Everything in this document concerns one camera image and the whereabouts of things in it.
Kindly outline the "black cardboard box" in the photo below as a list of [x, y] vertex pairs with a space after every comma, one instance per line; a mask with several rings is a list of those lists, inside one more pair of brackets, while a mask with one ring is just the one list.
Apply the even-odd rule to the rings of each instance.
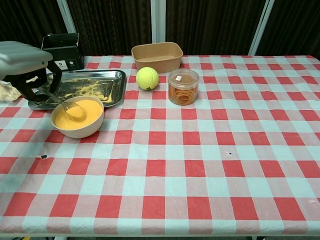
[[53, 61], [63, 72], [78, 71], [84, 68], [79, 42], [77, 32], [48, 34], [42, 39], [41, 49], [51, 53]]

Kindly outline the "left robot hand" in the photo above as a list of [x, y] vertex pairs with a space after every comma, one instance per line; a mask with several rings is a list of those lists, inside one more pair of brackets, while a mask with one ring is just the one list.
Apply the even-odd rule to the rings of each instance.
[[33, 89], [47, 82], [47, 72], [53, 73], [49, 92], [58, 88], [62, 70], [51, 53], [18, 41], [0, 41], [0, 81], [11, 83], [22, 96], [32, 102], [49, 99], [46, 94], [35, 94]]

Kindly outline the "yellow tennis ball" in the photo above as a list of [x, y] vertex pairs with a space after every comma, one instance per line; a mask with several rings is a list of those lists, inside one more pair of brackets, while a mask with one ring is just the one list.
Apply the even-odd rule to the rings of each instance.
[[151, 67], [143, 67], [136, 74], [136, 83], [142, 90], [153, 90], [159, 83], [159, 75]]

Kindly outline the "brown paper container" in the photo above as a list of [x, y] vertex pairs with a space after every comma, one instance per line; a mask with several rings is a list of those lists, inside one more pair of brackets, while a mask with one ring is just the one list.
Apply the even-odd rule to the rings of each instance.
[[175, 42], [136, 45], [131, 49], [136, 69], [153, 68], [158, 74], [179, 69], [183, 51]]

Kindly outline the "clear plastic jar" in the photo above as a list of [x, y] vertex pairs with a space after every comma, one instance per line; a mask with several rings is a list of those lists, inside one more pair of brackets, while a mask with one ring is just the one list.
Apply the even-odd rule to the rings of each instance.
[[168, 77], [168, 92], [169, 86], [175, 87], [181, 90], [188, 90], [199, 86], [199, 75], [190, 69], [179, 68], [170, 72]]

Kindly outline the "red checked tablecloth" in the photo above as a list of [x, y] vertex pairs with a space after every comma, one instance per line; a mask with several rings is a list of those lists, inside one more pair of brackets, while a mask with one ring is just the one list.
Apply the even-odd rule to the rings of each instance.
[[306, 235], [320, 239], [320, 60], [185, 56], [189, 106], [168, 77], [136, 84], [130, 56], [100, 130], [64, 136], [25, 99], [0, 103], [0, 236]]

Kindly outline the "metal spoon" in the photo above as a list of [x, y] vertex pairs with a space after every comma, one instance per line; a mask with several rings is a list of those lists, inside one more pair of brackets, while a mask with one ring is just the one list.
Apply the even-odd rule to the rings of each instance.
[[38, 88], [39, 91], [45, 93], [46, 95], [48, 95], [51, 99], [53, 99], [55, 102], [59, 103], [60, 105], [62, 105], [64, 111], [72, 117], [75, 118], [81, 118], [84, 115], [84, 110], [81, 106], [79, 106], [77, 103], [75, 102], [66, 102], [61, 100], [60, 98], [58, 98], [57, 96], [53, 95], [52, 93], [50, 93], [49, 90], [44, 89], [43, 87], [39, 87]]

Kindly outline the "beige bowl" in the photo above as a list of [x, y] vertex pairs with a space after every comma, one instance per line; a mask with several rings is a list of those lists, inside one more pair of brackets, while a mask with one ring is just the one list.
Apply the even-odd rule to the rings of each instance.
[[75, 103], [76, 101], [87, 100], [87, 99], [92, 99], [94, 101], [97, 101], [98, 103], [100, 103], [100, 105], [102, 107], [102, 114], [100, 115], [100, 117], [96, 121], [94, 121], [90, 125], [87, 125], [86, 127], [80, 128], [80, 129], [75, 129], [75, 130], [60, 129], [60, 128], [56, 127], [56, 125], [53, 122], [57, 113], [63, 109], [63, 106], [61, 104], [59, 104], [58, 106], [55, 107], [55, 109], [51, 113], [52, 125], [58, 131], [60, 131], [62, 134], [64, 134], [67, 137], [70, 137], [70, 138], [80, 139], [80, 138], [85, 138], [85, 137], [88, 137], [88, 136], [94, 134], [96, 131], [98, 131], [98, 129], [102, 126], [102, 123], [103, 123], [103, 118], [104, 118], [104, 105], [103, 105], [103, 103], [99, 99], [97, 99], [95, 97], [91, 97], [91, 96], [77, 96], [77, 97], [67, 99], [66, 102], [74, 102]]

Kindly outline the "clear snack bag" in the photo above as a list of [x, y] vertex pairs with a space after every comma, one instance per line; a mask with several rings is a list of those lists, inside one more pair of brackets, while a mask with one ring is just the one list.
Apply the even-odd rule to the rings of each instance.
[[20, 74], [0, 76], [0, 101], [12, 102], [19, 97], [33, 102], [40, 102], [33, 89], [41, 87], [46, 82], [37, 74]]

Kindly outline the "orange rubber bands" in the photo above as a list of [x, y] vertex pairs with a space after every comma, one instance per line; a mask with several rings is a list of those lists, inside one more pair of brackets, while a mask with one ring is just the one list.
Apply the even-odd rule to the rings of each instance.
[[168, 87], [168, 98], [174, 104], [187, 106], [195, 102], [198, 95], [198, 87], [191, 89], [178, 89], [173, 86]]

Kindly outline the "steel tray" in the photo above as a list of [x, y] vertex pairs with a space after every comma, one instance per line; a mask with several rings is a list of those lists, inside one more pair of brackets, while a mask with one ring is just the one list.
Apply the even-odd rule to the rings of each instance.
[[81, 96], [95, 97], [107, 108], [122, 101], [126, 81], [126, 74], [121, 70], [63, 72], [53, 95], [64, 101]]

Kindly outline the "white partition post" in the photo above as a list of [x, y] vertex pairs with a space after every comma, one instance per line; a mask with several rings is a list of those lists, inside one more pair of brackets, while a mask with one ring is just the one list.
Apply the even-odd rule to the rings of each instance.
[[249, 56], [254, 56], [257, 53], [259, 44], [261, 42], [262, 36], [265, 31], [265, 27], [268, 23], [271, 11], [273, 9], [273, 5], [275, 3], [275, 0], [265, 0], [265, 4], [253, 37], [253, 40], [251, 42], [248, 55]]
[[67, 0], [56, 0], [67, 32], [76, 33], [76, 27]]
[[166, 0], [150, 0], [152, 43], [166, 41]]

